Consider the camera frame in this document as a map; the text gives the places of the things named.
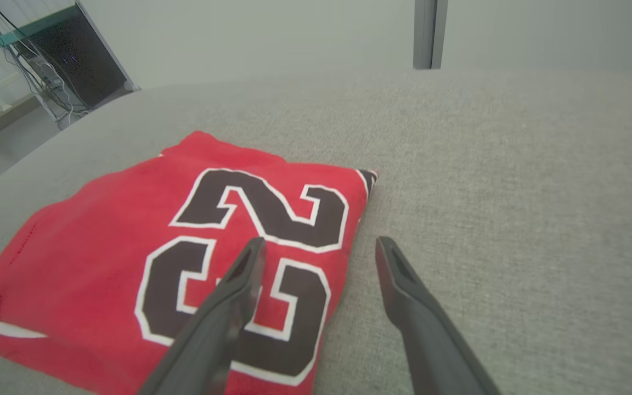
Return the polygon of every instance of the green strip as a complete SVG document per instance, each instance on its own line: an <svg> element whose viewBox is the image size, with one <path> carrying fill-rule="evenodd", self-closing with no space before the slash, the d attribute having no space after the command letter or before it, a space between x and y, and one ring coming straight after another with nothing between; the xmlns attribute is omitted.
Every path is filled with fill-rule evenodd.
<svg viewBox="0 0 632 395"><path fill-rule="evenodd" d="M12 43L19 41L19 39L22 38L20 37L21 33L23 33L24 37L29 37L35 35L35 33L38 33L41 30L47 29L50 26L65 22L65 20L77 16L78 12L80 11L77 10L77 6L73 5L72 7L52 13L51 15L44 16L41 19L29 23L28 25L21 26L18 28L20 32L8 32L5 35L1 35L0 46L6 47L7 45L11 45Z"/></svg>

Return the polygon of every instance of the gray table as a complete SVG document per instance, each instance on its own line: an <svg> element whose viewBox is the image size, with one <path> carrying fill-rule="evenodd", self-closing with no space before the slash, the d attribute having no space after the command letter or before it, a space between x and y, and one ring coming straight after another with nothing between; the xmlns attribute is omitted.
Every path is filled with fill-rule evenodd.
<svg viewBox="0 0 632 395"><path fill-rule="evenodd" d="M120 98L0 177L0 250L35 210L201 129L381 172L314 393L408 393L374 238L394 237L504 393L632 393L632 76L402 72ZM0 394L81 393L0 358Z"/></svg>

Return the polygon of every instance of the jersey number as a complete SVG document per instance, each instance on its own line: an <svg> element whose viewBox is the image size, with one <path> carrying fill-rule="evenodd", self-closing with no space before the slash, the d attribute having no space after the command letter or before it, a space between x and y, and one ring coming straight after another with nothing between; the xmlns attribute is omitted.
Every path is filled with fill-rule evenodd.
<svg viewBox="0 0 632 395"><path fill-rule="evenodd" d="M308 218L298 217L284 196L250 173L209 168L170 223L173 227L223 229L236 208L226 203L237 193L258 234L279 245L321 253L343 243L348 203L338 190L305 185L301 198L313 202ZM185 304L190 279L208 278L216 240L179 236L148 255L136 300L143 338L171 345L196 311ZM231 369L284 385L299 385L318 352L331 289L321 268L288 258L279 260L271 298L288 303L281 329L253 319L239 336Z"/></svg>

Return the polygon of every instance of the white wall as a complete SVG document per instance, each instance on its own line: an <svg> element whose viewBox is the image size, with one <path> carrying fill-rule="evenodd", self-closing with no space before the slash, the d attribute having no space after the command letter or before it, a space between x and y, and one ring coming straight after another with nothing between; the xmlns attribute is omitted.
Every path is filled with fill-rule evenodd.
<svg viewBox="0 0 632 395"><path fill-rule="evenodd" d="M632 71L632 0L449 0L442 69Z"/></svg>
<svg viewBox="0 0 632 395"><path fill-rule="evenodd" d="M414 0L82 0L133 83L411 69Z"/></svg>

